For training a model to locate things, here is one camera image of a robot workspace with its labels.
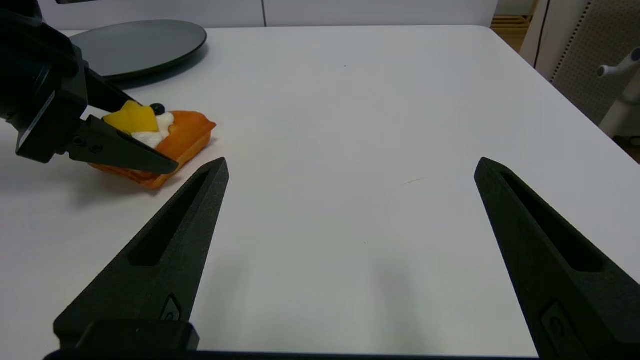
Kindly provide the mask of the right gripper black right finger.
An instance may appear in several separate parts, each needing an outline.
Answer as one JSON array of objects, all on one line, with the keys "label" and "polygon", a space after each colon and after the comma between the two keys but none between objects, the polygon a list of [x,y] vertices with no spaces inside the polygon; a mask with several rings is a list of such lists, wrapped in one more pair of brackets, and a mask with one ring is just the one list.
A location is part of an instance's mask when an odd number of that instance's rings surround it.
[{"label": "right gripper black right finger", "polygon": [[637,360],[639,284],[508,167],[474,180],[539,358]]}]

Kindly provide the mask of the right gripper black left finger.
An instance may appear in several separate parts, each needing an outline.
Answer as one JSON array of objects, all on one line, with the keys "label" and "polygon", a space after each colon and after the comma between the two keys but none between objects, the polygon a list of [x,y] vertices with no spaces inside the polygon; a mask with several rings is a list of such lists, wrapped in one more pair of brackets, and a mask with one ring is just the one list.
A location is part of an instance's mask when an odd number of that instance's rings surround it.
[{"label": "right gripper black left finger", "polygon": [[62,349],[196,349],[190,323],[229,169],[201,166],[55,319]]}]

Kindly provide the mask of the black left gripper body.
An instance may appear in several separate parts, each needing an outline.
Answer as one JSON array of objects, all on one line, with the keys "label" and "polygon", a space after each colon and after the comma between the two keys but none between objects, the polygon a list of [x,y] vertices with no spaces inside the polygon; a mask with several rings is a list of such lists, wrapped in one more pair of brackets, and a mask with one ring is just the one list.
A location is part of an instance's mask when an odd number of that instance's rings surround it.
[{"label": "black left gripper body", "polygon": [[0,10],[1,117],[18,132],[16,155],[46,164],[66,152],[87,109],[82,53],[36,0],[3,0]]}]

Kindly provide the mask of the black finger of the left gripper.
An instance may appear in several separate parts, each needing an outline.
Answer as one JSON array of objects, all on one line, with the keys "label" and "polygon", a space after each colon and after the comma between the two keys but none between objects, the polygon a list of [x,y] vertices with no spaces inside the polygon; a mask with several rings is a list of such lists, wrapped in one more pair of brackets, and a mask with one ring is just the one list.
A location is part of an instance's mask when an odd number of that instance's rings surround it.
[{"label": "black finger of the left gripper", "polygon": [[170,174],[178,169],[177,161],[93,115],[78,121],[67,153],[73,161],[144,173]]},{"label": "black finger of the left gripper", "polygon": [[90,107],[109,113],[120,111],[128,101],[137,102],[89,67],[86,67],[86,91]]}]

